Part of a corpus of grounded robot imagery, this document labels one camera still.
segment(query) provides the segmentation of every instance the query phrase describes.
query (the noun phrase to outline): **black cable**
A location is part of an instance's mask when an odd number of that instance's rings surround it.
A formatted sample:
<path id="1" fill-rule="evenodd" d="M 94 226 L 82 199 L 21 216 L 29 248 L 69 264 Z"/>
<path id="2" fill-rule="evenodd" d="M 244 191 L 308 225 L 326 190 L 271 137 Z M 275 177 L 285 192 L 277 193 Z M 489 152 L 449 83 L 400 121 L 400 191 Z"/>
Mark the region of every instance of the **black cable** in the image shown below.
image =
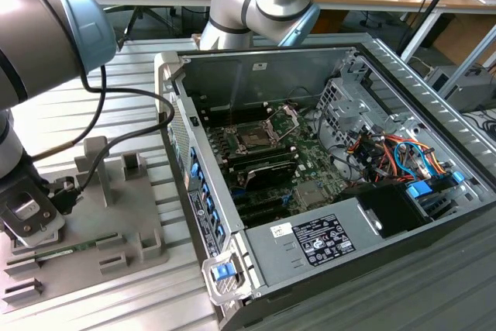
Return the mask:
<path id="1" fill-rule="evenodd" d="M 286 97 L 286 100 L 289 100 L 291 98 L 291 95 L 293 95 L 293 93 L 295 93 L 298 89 L 301 89 L 301 90 L 307 92 L 310 97 L 314 96 L 312 93 L 310 93 L 310 91 L 306 87 L 299 85 L 299 86 L 294 87 L 293 89 L 291 89 L 289 91 L 288 96 Z"/>
<path id="2" fill-rule="evenodd" d="M 408 25 L 407 29 L 403 33 L 403 36 L 400 39 L 400 43 L 398 44 L 398 50 L 401 47 L 401 45 L 402 45 L 403 40 L 405 39 L 405 37 L 410 33 L 412 26 L 415 24 L 415 21 L 417 20 L 417 17 L 419 17 L 420 13 L 422 13 L 422 8 L 424 8 L 424 4 L 425 4 L 426 1 L 427 0 L 423 0 L 422 1 L 422 4 L 420 5 L 420 8 L 418 9 L 417 13 L 415 14 L 415 17 L 413 18 L 413 20 L 410 22 L 410 25 Z"/>
<path id="3" fill-rule="evenodd" d="M 87 91 L 89 91 L 89 92 L 100 93 L 101 94 L 100 102 L 102 104 L 101 105 L 98 105 L 99 109 L 97 109 L 97 111 L 95 112 L 94 118 L 91 121 L 90 126 L 88 126 L 86 128 L 86 130 L 80 136 L 78 136 L 76 139 L 74 139 L 73 141 L 80 141 L 80 140 L 82 140 L 82 138 L 84 138 L 84 136 L 86 136 L 92 130 L 93 126 L 98 121 L 98 117 L 100 116 L 100 114 L 102 112 L 103 100 L 105 100 L 105 93 L 106 92 L 112 92 L 112 93 L 131 93 L 131 94 L 134 94 L 134 95 L 145 95 L 145 96 L 149 96 L 149 97 L 152 97 L 152 98 L 155 98 L 157 100 L 162 101 L 169 108 L 168 116 L 167 116 L 167 118 L 163 122 L 157 123 L 155 126 L 150 126 L 150 127 L 145 128 L 145 129 L 140 129 L 140 130 L 133 131 L 131 133 L 127 133 L 127 134 L 124 134 L 122 136 L 116 137 L 114 140 L 112 140 L 110 143 L 108 143 L 104 147 L 104 149 L 100 153 L 98 153 L 97 157 L 94 159 L 94 161 L 93 161 L 93 163 L 92 163 L 92 165 L 90 167 L 90 170 L 88 172 L 88 176 L 86 178 L 86 181 L 84 182 L 83 185 L 81 185 L 78 188 L 78 191 L 83 191 L 88 186 L 91 178 L 95 174 L 95 171 L 96 171 L 96 169 L 98 167 L 98 164 L 105 157 L 105 155 L 108 153 L 108 151 L 111 148 L 113 148 L 118 143 L 121 143 L 122 141 L 125 141 L 125 140 L 128 140 L 128 139 L 132 139 L 133 137 L 142 136 L 142 135 L 145 135 L 147 133 L 154 132 L 154 131 L 159 130 L 159 129 L 162 129 L 162 128 L 166 128 L 167 125 L 174 118 L 174 107 L 172 106 L 172 104 L 168 100 L 166 100 L 165 98 L 163 98 L 163 97 L 161 97 L 159 95 L 156 95 L 156 94 L 154 94 L 152 92 L 143 91 L 143 90 L 135 89 L 135 88 L 107 88 L 106 87 L 106 70 L 105 70 L 105 66 L 102 67 L 102 87 L 101 88 L 90 87 L 90 85 L 88 83 L 88 79 L 87 79 L 86 74 L 85 74 L 84 64 L 83 64 L 83 61 L 81 59 L 81 55 L 79 54 L 79 49 L 77 48 L 77 45 L 76 45 L 76 42 L 75 42 L 73 36 L 65 28 L 65 25 L 62 23 L 62 20 L 58 17 L 58 14 L 55 12 L 55 10 L 50 5 L 50 3 L 47 0 L 40 0 L 40 2 L 43 4 L 43 6 L 46 8 L 46 10 L 55 18 L 55 20 L 57 21 L 57 23 L 59 23 L 59 26 L 62 28 L 62 30 L 66 34 L 67 40 L 69 41 L 69 43 L 70 43 L 70 45 L 71 45 L 71 47 L 72 47 L 72 49 L 74 51 L 74 54 L 76 55 L 79 68 L 81 69 L 81 81 L 83 82 L 84 88 Z M 58 146 L 58 147 L 53 148 L 51 150 L 48 150 L 49 153 L 45 153 L 44 155 L 46 155 L 46 157 L 47 156 L 50 156 L 50 155 L 54 155 L 55 153 L 59 153 L 62 150 L 66 150 L 67 148 L 72 147 L 74 144 L 76 144 L 76 143 L 69 142 L 69 143 L 66 143 L 66 144 L 62 144 L 61 146 Z"/>
<path id="4" fill-rule="evenodd" d="M 100 115 L 101 115 L 102 110 L 103 110 L 103 104 L 105 102 L 105 93 L 106 93 L 106 88 L 107 88 L 107 74 L 106 74 L 105 66 L 102 66 L 100 68 L 101 72 L 102 72 L 102 86 L 100 88 L 90 87 L 90 85 L 88 83 L 88 78 L 86 76 L 86 70 L 84 68 L 83 60 L 81 58 L 81 54 L 79 53 L 79 49 L 76 45 L 76 42 L 75 42 L 73 36 L 71 35 L 71 33 L 69 33 L 69 31 L 65 27 L 64 23 L 60 19 L 59 15 L 57 14 L 57 12 L 55 12 L 55 9 L 53 9 L 52 5 L 47 0 L 39 0 L 39 1 L 43 5 L 43 7 L 51 14 L 51 16 L 55 20 L 55 22 L 57 22 L 59 24 L 59 26 L 61 27 L 61 29 L 64 31 L 65 36 L 67 37 L 67 40 L 69 41 L 69 44 L 71 45 L 71 49 L 73 50 L 73 53 L 76 57 L 77 65 L 79 68 L 80 78 L 81 78 L 81 81 L 83 83 L 84 88 L 86 89 L 86 91 L 89 91 L 91 93 L 99 93 L 100 99 L 98 100 L 98 106 L 97 106 L 97 109 L 95 111 L 95 114 L 93 115 L 92 120 L 89 122 L 86 129 L 79 136 L 77 136 L 76 138 L 74 138 L 71 141 L 67 141 L 66 143 L 62 143 L 61 145 L 58 145 L 56 147 L 53 147 L 49 150 L 43 151 L 42 153 L 39 153 L 39 154 L 33 156 L 32 157 L 33 162 L 37 162 L 39 160 L 42 160 L 42 159 L 45 159 L 47 157 L 51 157 L 52 155 L 55 155 L 57 153 L 60 153 L 61 151 L 70 149 L 71 147 L 73 147 L 74 145 L 79 143 L 82 139 L 84 139 L 93 130 L 96 122 L 100 118 Z"/>
<path id="5" fill-rule="evenodd" d="M 479 122 L 472 116 L 469 116 L 468 114 L 462 114 L 463 117 L 473 120 L 477 128 L 481 131 L 484 131 L 491 138 L 491 140 L 496 141 L 496 120 L 493 117 L 489 116 L 487 113 L 485 115 L 489 119 L 484 120 L 482 124 L 479 124 Z"/>
<path id="6" fill-rule="evenodd" d="M 163 122 L 157 123 L 156 125 L 147 127 L 145 129 L 139 129 L 137 131 L 126 133 L 126 134 L 119 136 L 119 137 L 116 137 L 115 139 L 110 141 L 100 151 L 100 153 L 98 153 L 96 158 L 93 160 L 93 163 L 91 164 L 91 167 L 88 171 L 88 176 L 86 177 L 86 180 L 84 181 L 84 183 L 77 188 L 78 191 L 83 191 L 86 189 L 86 187 L 89 185 L 89 183 L 91 181 L 91 178 L 93 177 L 93 175 L 96 172 L 98 164 L 107 155 L 108 151 L 110 149 L 112 149 L 115 145 L 117 145 L 118 143 L 121 143 L 122 141 L 129 140 L 129 139 L 132 139 L 132 138 L 138 137 L 138 136 L 143 136 L 143 135 L 146 135 L 148 133 L 155 132 L 159 129 L 166 128 L 167 125 L 170 122 L 172 122 L 172 119 L 174 118 L 174 107 L 172 106 L 172 104 L 168 100 L 163 98 L 162 96 L 156 95 L 153 92 L 142 91 L 140 89 L 134 89 L 134 88 L 107 88 L 107 91 L 108 92 L 119 92 L 119 93 L 135 93 L 137 95 L 145 95 L 145 96 L 155 98 L 156 100 L 163 102 L 169 108 L 169 113 L 167 115 L 167 118 Z"/>
<path id="7" fill-rule="evenodd" d="M 413 39 L 413 36 L 420 30 L 420 28 L 422 27 L 424 22 L 427 20 L 427 17 L 429 17 L 429 15 L 432 13 L 432 11 L 434 10 L 434 8 L 437 6 L 438 3 L 439 3 L 439 0 L 432 0 L 431 1 L 431 3 L 429 4 L 429 7 L 427 7 L 425 12 L 422 14 L 422 17 L 421 17 L 420 21 L 418 22 L 417 26 L 415 27 L 415 29 L 413 30 L 413 33 L 411 34 L 411 36 L 400 43 L 400 46 L 396 50 L 397 55 L 401 56 L 403 54 L 403 52 L 405 52 L 406 47 L 410 44 L 410 41 Z"/>
<path id="8" fill-rule="evenodd" d="M 209 11 L 205 11 L 205 12 L 193 11 L 192 9 L 186 8 L 184 6 L 183 8 L 186 9 L 188 12 L 196 13 L 197 15 L 206 15 L 209 12 Z"/>

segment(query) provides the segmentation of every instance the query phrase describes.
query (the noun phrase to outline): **blue latch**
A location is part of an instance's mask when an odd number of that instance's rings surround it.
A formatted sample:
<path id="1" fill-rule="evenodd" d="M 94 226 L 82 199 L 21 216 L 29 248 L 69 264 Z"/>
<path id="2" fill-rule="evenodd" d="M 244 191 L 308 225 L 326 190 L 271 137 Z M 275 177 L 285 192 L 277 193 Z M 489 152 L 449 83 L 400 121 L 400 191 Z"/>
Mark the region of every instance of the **blue latch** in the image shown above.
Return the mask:
<path id="1" fill-rule="evenodd" d="M 413 184 L 410 184 L 407 190 L 413 198 L 420 198 L 432 193 L 431 187 L 428 186 L 425 181 L 414 182 Z"/>
<path id="2" fill-rule="evenodd" d="M 453 172 L 453 178 L 455 179 L 455 181 L 458 184 L 461 183 L 461 182 L 463 182 L 463 180 L 465 180 L 465 176 L 463 176 L 460 171 L 454 171 Z"/>
<path id="3" fill-rule="evenodd" d="M 205 196 L 208 196 L 210 194 L 210 189 L 208 189 L 207 184 L 203 184 L 203 186 L 201 187 L 201 190 L 205 193 Z"/>
<path id="4" fill-rule="evenodd" d="M 214 201 L 212 201 L 212 197 L 207 198 L 207 212 L 212 213 L 214 210 Z"/>
<path id="5" fill-rule="evenodd" d="M 193 164 L 190 172 L 191 177 L 196 178 L 198 176 L 199 171 L 200 171 L 200 165 L 198 163 Z"/>
<path id="6" fill-rule="evenodd" d="M 236 269 L 233 263 L 221 264 L 217 267 L 212 268 L 212 273 L 214 274 L 214 279 L 216 282 L 221 281 L 236 275 Z"/>

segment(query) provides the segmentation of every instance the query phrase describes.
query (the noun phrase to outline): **open computer chassis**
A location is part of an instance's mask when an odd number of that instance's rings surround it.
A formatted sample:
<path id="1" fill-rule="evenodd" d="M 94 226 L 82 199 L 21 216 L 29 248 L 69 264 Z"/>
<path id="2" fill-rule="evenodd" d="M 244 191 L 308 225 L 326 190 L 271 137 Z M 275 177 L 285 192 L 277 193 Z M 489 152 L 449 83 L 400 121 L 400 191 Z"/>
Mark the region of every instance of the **open computer chassis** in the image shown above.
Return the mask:
<path id="1" fill-rule="evenodd" d="M 156 71 L 223 329 L 427 247 L 495 204 L 495 148 L 380 40 L 162 53 Z"/>

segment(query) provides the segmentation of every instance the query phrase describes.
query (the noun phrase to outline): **table leg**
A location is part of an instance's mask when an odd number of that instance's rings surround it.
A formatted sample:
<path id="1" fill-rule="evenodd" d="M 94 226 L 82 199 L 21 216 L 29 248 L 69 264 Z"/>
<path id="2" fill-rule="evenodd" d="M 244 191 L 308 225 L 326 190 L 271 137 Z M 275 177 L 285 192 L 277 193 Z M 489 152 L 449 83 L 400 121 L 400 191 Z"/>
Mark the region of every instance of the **table leg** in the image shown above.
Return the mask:
<path id="1" fill-rule="evenodd" d="M 415 53 L 417 48 L 419 48 L 420 44 L 425 39 L 429 31 L 431 31 L 431 29 L 434 27 L 441 14 L 442 13 L 440 11 L 434 10 L 429 15 L 429 17 L 427 17 L 424 24 L 421 26 L 420 29 L 418 29 L 418 32 L 413 36 L 413 39 L 407 45 L 405 51 L 401 54 L 401 59 L 404 62 L 408 63 L 410 58 L 412 58 L 413 54 Z"/>

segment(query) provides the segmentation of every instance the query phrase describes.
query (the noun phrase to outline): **blue wire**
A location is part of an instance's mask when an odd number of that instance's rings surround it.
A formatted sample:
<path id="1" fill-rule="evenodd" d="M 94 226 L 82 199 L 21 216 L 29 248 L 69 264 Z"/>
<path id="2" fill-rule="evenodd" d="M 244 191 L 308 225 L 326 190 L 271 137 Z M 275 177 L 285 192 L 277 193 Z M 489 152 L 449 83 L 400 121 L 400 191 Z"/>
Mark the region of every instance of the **blue wire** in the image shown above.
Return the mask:
<path id="1" fill-rule="evenodd" d="M 410 171 L 408 168 L 403 167 L 403 165 L 401 164 L 401 162 L 399 160 L 398 149 L 399 149 L 400 145 L 402 145 L 403 143 L 406 143 L 406 144 L 414 147 L 420 153 L 420 156 L 422 157 L 422 161 L 424 162 L 424 165 L 425 165 L 425 167 L 427 168 L 427 171 L 429 171 L 430 174 L 432 174 L 432 175 L 439 175 L 439 173 L 436 171 L 436 169 L 434 167 L 432 167 L 430 165 L 430 163 L 427 161 L 427 158 L 425 157 L 425 154 L 422 151 L 422 149 L 416 143 L 410 143 L 409 141 L 404 141 L 402 143 L 399 143 L 398 145 L 396 145 L 396 147 L 394 149 L 394 160 L 396 160 L 396 163 L 398 164 L 398 166 L 403 171 L 408 172 L 410 175 L 412 175 L 413 178 L 414 178 L 414 180 L 417 179 L 417 177 L 415 176 L 415 174 L 412 171 Z"/>
<path id="2" fill-rule="evenodd" d="M 415 176 L 413 171 L 410 171 L 408 168 L 403 167 L 403 164 L 401 164 L 401 161 L 399 160 L 398 149 L 399 149 L 399 146 L 401 144 L 402 143 L 399 143 L 398 145 L 396 145 L 396 147 L 394 149 L 394 160 L 396 160 L 396 164 L 398 165 L 398 167 L 400 167 L 403 171 L 408 172 L 411 176 L 413 176 L 413 181 L 417 181 L 417 177 Z"/>

